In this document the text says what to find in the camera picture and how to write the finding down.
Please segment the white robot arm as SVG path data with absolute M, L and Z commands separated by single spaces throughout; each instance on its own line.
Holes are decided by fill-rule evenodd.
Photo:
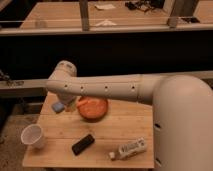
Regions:
M 213 171 L 213 89 L 190 75 L 136 74 L 79 77 L 61 61 L 46 82 L 67 104 L 92 96 L 153 107 L 154 170 Z

